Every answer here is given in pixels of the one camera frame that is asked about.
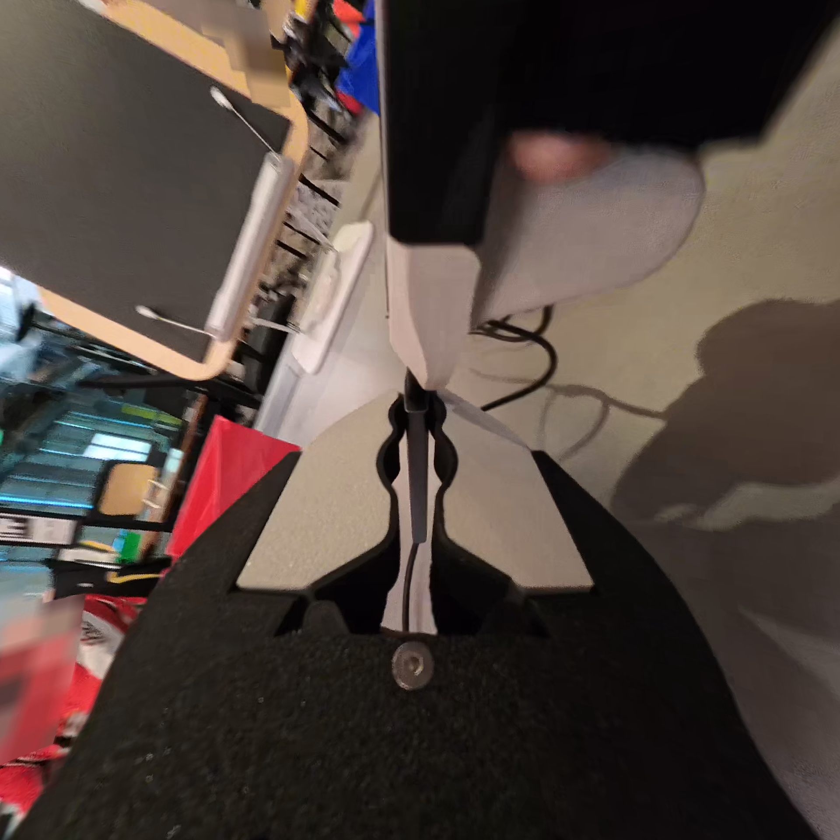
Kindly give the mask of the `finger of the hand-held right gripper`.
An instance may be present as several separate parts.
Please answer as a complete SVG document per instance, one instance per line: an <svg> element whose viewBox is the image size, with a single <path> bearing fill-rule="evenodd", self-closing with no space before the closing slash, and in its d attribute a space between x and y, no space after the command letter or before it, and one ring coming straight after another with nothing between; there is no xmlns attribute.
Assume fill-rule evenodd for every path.
<svg viewBox="0 0 840 840"><path fill-rule="evenodd" d="M449 383L470 329L480 273L465 245L406 245L385 239L390 344L426 391Z"/></svg>
<svg viewBox="0 0 840 840"><path fill-rule="evenodd" d="M686 241L706 192L698 164L664 150L625 150L592 175L550 184L503 158L493 177L475 326L652 275Z"/></svg>

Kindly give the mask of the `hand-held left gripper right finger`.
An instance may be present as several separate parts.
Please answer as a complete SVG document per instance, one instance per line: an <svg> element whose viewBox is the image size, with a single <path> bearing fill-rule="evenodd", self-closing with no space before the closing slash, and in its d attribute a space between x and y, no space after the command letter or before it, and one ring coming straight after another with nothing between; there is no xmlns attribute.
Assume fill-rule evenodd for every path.
<svg viewBox="0 0 840 840"><path fill-rule="evenodd" d="M434 411L431 604L434 615L488 615L501 603L578 595L592 576L531 449L454 394Z"/></svg>

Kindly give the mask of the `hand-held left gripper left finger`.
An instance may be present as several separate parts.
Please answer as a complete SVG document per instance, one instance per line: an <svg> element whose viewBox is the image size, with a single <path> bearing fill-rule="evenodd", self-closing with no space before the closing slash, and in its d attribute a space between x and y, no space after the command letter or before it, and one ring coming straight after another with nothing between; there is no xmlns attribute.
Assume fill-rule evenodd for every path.
<svg viewBox="0 0 840 840"><path fill-rule="evenodd" d="M402 397L383 394L300 453L240 574L240 588L383 615L400 570Z"/></svg>

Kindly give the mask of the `grey hub with cable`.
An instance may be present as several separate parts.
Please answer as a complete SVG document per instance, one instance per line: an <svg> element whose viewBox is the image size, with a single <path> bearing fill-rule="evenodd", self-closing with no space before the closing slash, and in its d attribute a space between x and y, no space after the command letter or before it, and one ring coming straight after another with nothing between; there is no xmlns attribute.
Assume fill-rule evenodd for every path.
<svg viewBox="0 0 840 840"><path fill-rule="evenodd" d="M403 405L406 415L406 472L412 545L406 561L402 591L402 630L411 629L413 577L420 546L427 540L428 428L430 392L406 371Z"/></svg>

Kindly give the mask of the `red plastic bin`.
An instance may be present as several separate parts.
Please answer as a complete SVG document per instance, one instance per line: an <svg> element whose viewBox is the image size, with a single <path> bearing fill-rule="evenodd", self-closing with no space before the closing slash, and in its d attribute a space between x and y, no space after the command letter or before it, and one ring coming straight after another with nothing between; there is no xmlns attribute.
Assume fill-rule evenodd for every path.
<svg viewBox="0 0 840 840"><path fill-rule="evenodd" d="M221 416L207 433L166 545L179 560L227 509L300 448Z"/></svg>

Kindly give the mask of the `grey desk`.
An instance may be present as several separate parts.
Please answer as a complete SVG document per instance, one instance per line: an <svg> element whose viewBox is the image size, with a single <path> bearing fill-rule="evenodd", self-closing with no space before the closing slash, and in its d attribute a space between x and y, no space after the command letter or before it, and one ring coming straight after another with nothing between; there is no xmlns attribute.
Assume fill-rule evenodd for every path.
<svg viewBox="0 0 840 840"><path fill-rule="evenodd" d="M653 555L752 736L838 838L838 23L764 139L703 155L657 274L556 309L550 384L493 414Z"/></svg>

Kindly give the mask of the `person's right hand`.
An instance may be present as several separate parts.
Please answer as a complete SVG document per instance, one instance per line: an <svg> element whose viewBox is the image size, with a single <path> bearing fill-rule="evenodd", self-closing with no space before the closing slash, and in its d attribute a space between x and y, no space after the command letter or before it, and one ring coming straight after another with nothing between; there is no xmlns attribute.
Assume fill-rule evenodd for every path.
<svg viewBox="0 0 840 840"><path fill-rule="evenodd" d="M512 165L529 182L570 182L610 163L613 148L597 138L548 131L514 133L507 145Z"/></svg>

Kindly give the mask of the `red white printed bag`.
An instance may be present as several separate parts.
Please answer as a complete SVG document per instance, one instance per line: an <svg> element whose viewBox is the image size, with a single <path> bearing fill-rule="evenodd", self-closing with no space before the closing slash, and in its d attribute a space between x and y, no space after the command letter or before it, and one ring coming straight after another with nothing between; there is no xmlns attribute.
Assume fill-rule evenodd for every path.
<svg viewBox="0 0 840 840"><path fill-rule="evenodd" d="M88 595L81 617L77 661L64 695L53 741L1 767L2 838L25 819L88 722L102 681L124 636L145 603L142 598Z"/></svg>

